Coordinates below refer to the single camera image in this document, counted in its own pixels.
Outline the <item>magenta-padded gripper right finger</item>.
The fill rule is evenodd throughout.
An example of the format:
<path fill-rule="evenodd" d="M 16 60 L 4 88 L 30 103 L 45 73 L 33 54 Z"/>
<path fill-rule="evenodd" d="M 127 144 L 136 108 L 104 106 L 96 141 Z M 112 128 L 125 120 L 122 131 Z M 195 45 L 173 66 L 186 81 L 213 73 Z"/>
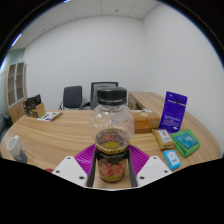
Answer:
<path fill-rule="evenodd" d="M 129 176 L 132 187 L 143 187 L 171 174 L 158 156 L 149 156 L 139 148 L 128 148 Z"/>

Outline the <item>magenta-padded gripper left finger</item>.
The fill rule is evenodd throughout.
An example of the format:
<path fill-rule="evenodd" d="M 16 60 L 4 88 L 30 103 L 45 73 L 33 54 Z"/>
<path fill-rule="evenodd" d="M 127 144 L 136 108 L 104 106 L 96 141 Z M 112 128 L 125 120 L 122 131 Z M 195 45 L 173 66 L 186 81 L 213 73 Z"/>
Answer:
<path fill-rule="evenodd" d="M 76 156 L 66 156 L 53 174 L 81 187 L 92 187 L 95 179 L 95 145 L 90 145 Z"/>

